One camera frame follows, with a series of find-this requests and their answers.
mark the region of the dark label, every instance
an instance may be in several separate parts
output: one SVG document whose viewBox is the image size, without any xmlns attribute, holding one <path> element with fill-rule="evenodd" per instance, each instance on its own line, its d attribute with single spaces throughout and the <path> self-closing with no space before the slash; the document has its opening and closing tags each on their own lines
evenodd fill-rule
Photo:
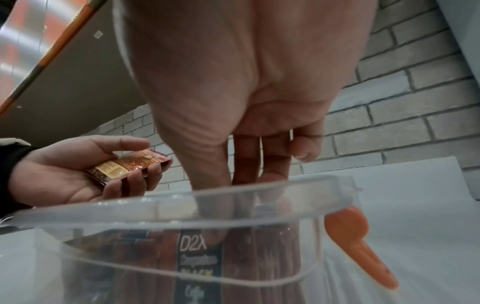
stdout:
<svg viewBox="0 0 480 304">
<path fill-rule="evenodd" d="M 222 275 L 223 244 L 207 246 L 199 230 L 182 230 L 177 244 L 177 271 L 205 276 Z M 221 304 L 221 285 L 177 279 L 174 304 Z"/>
</svg>

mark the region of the orange handle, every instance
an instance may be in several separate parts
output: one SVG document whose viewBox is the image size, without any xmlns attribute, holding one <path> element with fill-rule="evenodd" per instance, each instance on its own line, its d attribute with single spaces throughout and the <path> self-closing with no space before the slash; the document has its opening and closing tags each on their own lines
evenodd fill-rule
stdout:
<svg viewBox="0 0 480 304">
<path fill-rule="evenodd" d="M 353 206 L 325 217 L 325 230 L 335 244 L 379 284 L 397 289 L 397 278 L 364 241 L 369 229 L 367 218 Z"/>
</svg>

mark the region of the plastic container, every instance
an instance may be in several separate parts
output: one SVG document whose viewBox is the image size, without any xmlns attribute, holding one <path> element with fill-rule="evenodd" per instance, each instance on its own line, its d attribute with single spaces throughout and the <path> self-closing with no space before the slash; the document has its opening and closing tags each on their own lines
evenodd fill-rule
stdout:
<svg viewBox="0 0 480 304">
<path fill-rule="evenodd" d="M 356 200 L 349 177 L 32 209 L 32 303 L 330 303 L 323 216 Z"/>
</svg>

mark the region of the wrinkled skin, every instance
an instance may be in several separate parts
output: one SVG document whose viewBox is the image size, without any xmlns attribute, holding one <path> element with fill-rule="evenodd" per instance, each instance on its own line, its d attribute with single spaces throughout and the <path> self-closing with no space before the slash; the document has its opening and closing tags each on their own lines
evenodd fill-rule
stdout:
<svg viewBox="0 0 480 304">
<path fill-rule="evenodd" d="M 145 191 L 154 190 L 162 178 L 160 163 L 148 167 L 146 178 L 140 170 L 131 172 L 126 178 L 128 193 L 122 191 L 120 180 L 100 187 L 85 170 L 117 158 L 114 151 L 139 151 L 149 147 L 148 140 L 131 136 L 66 139 L 34 150 L 22 159 L 13 169 L 8 189 L 15 201 L 34 207 L 143 196 Z"/>
<path fill-rule="evenodd" d="M 321 153 L 375 0 L 115 0 L 120 51 L 193 189 L 284 180 Z M 263 174 L 260 168 L 263 146 Z"/>
</svg>

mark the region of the gray brick wall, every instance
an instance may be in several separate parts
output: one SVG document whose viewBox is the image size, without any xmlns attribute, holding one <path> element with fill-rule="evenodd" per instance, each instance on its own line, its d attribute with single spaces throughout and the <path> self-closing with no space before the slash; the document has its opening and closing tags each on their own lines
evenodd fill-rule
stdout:
<svg viewBox="0 0 480 304">
<path fill-rule="evenodd" d="M 145 137 L 174 158 L 156 191 L 190 189 L 141 106 L 89 134 Z M 233 140 L 228 165 L 234 171 Z M 290 175 L 455 156 L 480 199 L 480 89 L 434 0 L 380 0 L 356 74 L 325 121 L 322 155 Z"/>
</svg>

